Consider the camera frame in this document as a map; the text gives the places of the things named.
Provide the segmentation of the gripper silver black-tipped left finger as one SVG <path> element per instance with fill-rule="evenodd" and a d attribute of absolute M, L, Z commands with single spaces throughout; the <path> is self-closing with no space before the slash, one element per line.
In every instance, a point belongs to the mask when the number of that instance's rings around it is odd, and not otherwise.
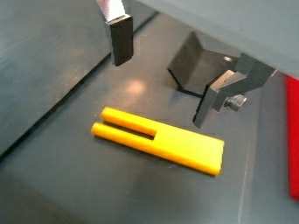
<path fill-rule="evenodd" d="M 97 0 L 97 3 L 106 19 L 113 63 L 119 67 L 134 56 L 134 18 L 122 0 Z"/>

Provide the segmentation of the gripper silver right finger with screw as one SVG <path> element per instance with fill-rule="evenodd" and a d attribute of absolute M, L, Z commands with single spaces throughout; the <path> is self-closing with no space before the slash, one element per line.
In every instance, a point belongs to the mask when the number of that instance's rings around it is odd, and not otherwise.
<path fill-rule="evenodd" d="M 229 70 L 207 85 L 194 125 L 201 129 L 223 108 L 238 111 L 247 101 L 245 93 L 262 88 L 275 74 L 275 68 L 242 53 L 235 71 Z"/>

